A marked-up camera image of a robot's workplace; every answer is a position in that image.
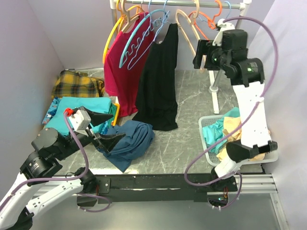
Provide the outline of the folded turquoise cloth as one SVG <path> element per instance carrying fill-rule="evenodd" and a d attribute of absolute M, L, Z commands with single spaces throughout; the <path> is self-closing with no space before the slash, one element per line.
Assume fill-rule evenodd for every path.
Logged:
<path fill-rule="evenodd" d="M 76 114 L 80 107 L 99 113 L 116 114 L 116 106 L 107 97 L 62 97 L 57 106 L 54 116 L 45 124 L 45 128 L 53 128 L 63 136 L 67 136 L 70 131 L 65 121 L 70 122 L 70 118 Z"/>

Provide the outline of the turquoise t shirt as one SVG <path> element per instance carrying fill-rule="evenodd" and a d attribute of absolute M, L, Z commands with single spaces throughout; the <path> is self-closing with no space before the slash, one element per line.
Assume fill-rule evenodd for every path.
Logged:
<path fill-rule="evenodd" d="M 214 124 L 202 128 L 202 133 L 205 141 L 207 142 L 207 147 L 210 147 L 215 142 L 220 141 L 225 136 L 223 134 L 223 121 L 226 115 L 230 115 L 231 117 L 240 117 L 239 108 L 234 107 L 232 110 L 228 111 L 222 118 L 218 119 Z M 219 153 L 219 150 L 222 148 L 222 145 L 226 143 L 226 140 L 227 139 L 221 141 L 221 143 L 213 147 L 210 152 L 213 152 L 217 155 Z"/>

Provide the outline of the green printed garment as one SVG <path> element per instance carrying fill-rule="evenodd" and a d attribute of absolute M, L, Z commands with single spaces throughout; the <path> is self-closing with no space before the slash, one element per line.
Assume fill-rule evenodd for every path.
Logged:
<path fill-rule="evenodd" d="M 110 106 L 110 109 L 108 111 L 108 113 L 111 114 L 112 117 L 110 119 L 108 119 L 107 121 L 105 121 L 101 125 L 101 127 L 99 128 L 100 134 L 105 135 L 108 132 L 108 130 L 110 129 L 110 127 L 113 126 L 112 123 L 115 119 L 116 112 L 117 112 L 117 106 L 112 103 L 111 106 Z"/>

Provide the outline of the wooden hanger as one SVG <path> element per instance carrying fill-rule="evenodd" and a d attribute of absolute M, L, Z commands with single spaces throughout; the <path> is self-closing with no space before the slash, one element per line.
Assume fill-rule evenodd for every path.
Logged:
<path fill-rule="evenodd" d="M 178 25 L 178 55 L 176 70 L 194 70 L 193 59 L 196 55 L 197 42 L 200 35 L 194 25 L 196 16 L 189 16 L 187 6 L 178 6 L 175 12 L 175 22 Z"/>

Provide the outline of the cream beige shirt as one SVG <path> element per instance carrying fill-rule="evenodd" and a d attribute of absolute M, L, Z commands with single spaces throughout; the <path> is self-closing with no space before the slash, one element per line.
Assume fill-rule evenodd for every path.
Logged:
<path fill-rule="evenodd" d="M 240 117 L 231 117 L 230 115 L 226 115 L 223 121 L 223 134 L 227 136 L 240 124 L 241 124 Z M 219 153 L 216 155 L 219 161 L 222 161 L 227 155 L 226 144 L 228 142 L 241 140 L 241 137 L 242 137 L 242 129 L 239 129 L 236 133 L 232 134 L 230 137 L 227 138 L 226 143 L 222 145 L 222 148 L 219 150 Z M 254 158 L 249 159 L 249 161 L 261 161 L 264 159 L 264 157 L 265 154 L 261 153 L 255 156 Z"/>

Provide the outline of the pale blue wire hanger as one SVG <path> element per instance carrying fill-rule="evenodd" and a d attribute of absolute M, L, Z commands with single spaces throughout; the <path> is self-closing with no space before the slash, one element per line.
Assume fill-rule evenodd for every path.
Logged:
<path fill-rule="evenodd" d="M 159 17 L 162 17 L 162 16 L 163 16 L 163 13 L 162 13 L 162 12 L 157 12 L 157 13 L 155 13 L 155 14 L 152 15 L 152 18 L 153 18 L 153 20 L 155 20 L 155 19 L 157 19 L 157 18 L 159 18 Z M 141 45 L 141 48 L 140 48 L 139 51 L 138 51 L 138 54 L 137 54 L 136 58 L 132 61 L 131 65 L 132 65 L 132 64 L 141 56 L 141 54 L 145 51 L 145 49 L 146 49 L 147 46 L 149 45 L 150 41 L 153 39 L 153 36 L 154 36 L 154 33 L 151 32 L 150 35 L 149 35 L 148 37 L 145 38 L 144 42 L 143 42 L 142 45 Z M 128 57 L 128 61 L 124 64 L 124 66 L 128 67 L 128 64 L 129 64 L 130 60 L 132 59 L 132 57 L 133 57 L 133 55 L 131 55 L 131 56 Z"/>

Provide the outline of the orange plastic hanger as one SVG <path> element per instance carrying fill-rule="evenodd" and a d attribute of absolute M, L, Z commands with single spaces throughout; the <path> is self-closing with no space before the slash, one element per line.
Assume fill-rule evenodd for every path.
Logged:
<path fill-rule="evenodd" d="M 219 5 L 219 12 L 217 14 L 215 14 L 213 16 L 213 18 L 210 18 L 207 14 L 201 12 L 201 11 L 198 11 L 198 18 L 201 19 L 201 17 L 199 15 L 203 15 L 205 17 L 205 22 L 207 22 L 208 24 L 208 27 L 211 28 L 212 30 L 216 29 L 216 25 L 215 25 L 215 18 L 217 16 L 219 16 L 221 13 L 222 13 L 222 4 L 219 0 L 215 0 L 214 2 L 216 2 L 218 5 Z M 192 11 L 188 17 L 191 19 L 192 21 L 192 25 L 195 26 L 195 28 L 197 29 L 198 32 L 200 32 L 200 34 L 204 37 L 205 40 L 208 40 L 208 37 L 204 34 L 204 32 L 199 28 L 197 22 L 196 22 L 196 19 L 194 19 L 194 15 L 195 15 L 196 11 Z"/>

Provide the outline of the black shirt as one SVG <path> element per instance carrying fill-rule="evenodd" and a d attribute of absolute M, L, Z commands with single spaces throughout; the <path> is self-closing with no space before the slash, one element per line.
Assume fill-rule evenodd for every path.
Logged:
<path fill-rule="evenodd" d="M 153 43 L 141 73 L 133 120 L 152 125 L 154 130 L 171 131 L 176 123 L 178 25 L 169 25 L 162 43 Z"/>

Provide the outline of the white perforated plastic basket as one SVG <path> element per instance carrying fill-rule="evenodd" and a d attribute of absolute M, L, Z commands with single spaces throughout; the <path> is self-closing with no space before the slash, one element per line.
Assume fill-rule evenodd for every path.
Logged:
<path fill-rule="evenodd" d="M 218 119 L 222 117 L 223 117 L 222 115 L 208 115 L 208 116 L 202 116 L 199 119 L 198 121 L 199 131 L 200 131 L 200 137 L 201 137 L 201 143 L 202 143 L 203 150 L 207 149 L 207 142 L 204 139 L 202 128 L 214 124 Z M 217 166 L 220 163 L 219 159 L 216 157 L 216 154 L 213 152 L 207 152 L 205 153 L 205 156 L 206 156 L 207 162 L 213 167 Z M 246 161 L 243 163 L 243 165 L 270 163 L 270 162 L 277 161 L 278 158 L 279 158 L 279 150 L 277 149 L 272 152 L 266 153 L 266 155 L 264 156 L 262 160 Z"/>

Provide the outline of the beige hanger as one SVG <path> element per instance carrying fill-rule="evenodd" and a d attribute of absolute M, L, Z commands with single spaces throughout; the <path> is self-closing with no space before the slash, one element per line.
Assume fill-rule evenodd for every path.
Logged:
<path fill-rule="evenodd" d="M 126 24 L 123 26 L 123 28 L 121 30 L 123 33 L 126 33 L 129 30 L 129 28 L 134 25 L 135 21 L 137 19 L 139 19 L 139 17 L 140 17 L 140 14 L 138 12 L 135 13 L 135 15 L 131 16 L 130 10 L 127 10 L 125 8 L 125 4 L 126 4 L 126 0 L 120 1 L 121 10 L 122 10 L 124 16 L 126 17 Z"/>

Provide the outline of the magenta pink shirt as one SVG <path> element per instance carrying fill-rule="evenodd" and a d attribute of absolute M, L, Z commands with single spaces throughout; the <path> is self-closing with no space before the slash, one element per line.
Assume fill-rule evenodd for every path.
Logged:
<path fill-rule="evenodd" d="M 134 26 L 131 28 L 131 31 L 118 33 L 106 55 L 104 63 L 105 91 L 110 96 L 118 97 L 120 104 L 119 117 L 129 116 L 138 111 L 135 106 L 135 101 L 139 80 L 150 49 L 131 70 L 128 70 L 126 66 L 123 66 L 121 69 L 118 66 L 122 51 L 132 30 L 146 13 L 141 13 L 139 19 L 136 20 Z"/>

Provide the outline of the dark blue shirt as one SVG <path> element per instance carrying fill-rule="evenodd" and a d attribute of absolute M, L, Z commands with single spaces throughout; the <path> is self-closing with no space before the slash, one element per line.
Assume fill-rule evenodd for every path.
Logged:
<path fill-rule="evenodd" d="M 125 134 L 109 154 L 98 149 L 121 172 L 125 172 L 133 160 L 145 154 L 155 137 L 152 125 L 134 120 L 122 126 L 112 126 L 106 134 Z"/>

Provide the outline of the black base bar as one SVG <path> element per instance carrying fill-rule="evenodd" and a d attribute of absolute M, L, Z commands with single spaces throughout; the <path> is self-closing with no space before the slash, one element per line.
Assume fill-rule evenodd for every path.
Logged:
<path fill-rule="evenodd" d="M 194 201 L 207 202 L 210 192 L 236 192 L 234 177 L 208 186 L 192 186 L 183 174 L 96 175 L 86 194 L 104 196 L 112 202 Z"/>

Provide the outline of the light blue wavy hanger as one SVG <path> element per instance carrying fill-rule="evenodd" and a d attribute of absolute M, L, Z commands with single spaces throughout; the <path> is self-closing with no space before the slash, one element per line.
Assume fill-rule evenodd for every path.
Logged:
<path fill-rule="evenodd" d="M 145 51 L 141 54 L 141 56 L 131 65 L 132 61 L 136 58 L 139 49 L 141 48 L 142 43 L 144 42 L 145 38 L 150 35 L 151 32 L 155 35 L 158 21 L 157 19 L 153 20 L 152 15 L 162 12 L 163 10 L 154 10 L 144 16 L 144 18 L 139 22 L 136 28 L 132 31 L 124 49 L 121 54 L 119 60 L 119 68 L 121 69 L 124 64 L 128 61 L 128 57 L 133 55 L 132 59 L 130 60 L 127 69 L 131 69 L 137 61 L 144 55 L 145 51 L 148 50 L 150 45 L 153 43 L 153 39 L 150 41 L 149 45 L 145 49 Z"/>

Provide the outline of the yellow plastic hanger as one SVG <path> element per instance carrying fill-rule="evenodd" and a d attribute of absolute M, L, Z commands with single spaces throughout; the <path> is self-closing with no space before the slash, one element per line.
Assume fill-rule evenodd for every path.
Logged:
<path fill-rule="evenodd" d="M 102 56 L 102 63 L 105 63 L 106 55 L 109 50 L 109 46 L 111 43 L 111 39 L 113 37 L 117 37 L 117 34 L 121 32 L 123 26 L 126 24 L 126 17 L 124 16 L 121 6 L 120 6 L 120 0 L 111 0 L 110 1 L 110 8 L 112 10 L 112 17 L 113 17 L 113 28 L 107 38 L 104 51 L 103 51 L 103 56 Z M 129 7 L 127 10 L 130 10 L 130 15 L 133 16 L 135 13 L 144 13 L 144 10 L 141 5 L 133 5 Z"/>

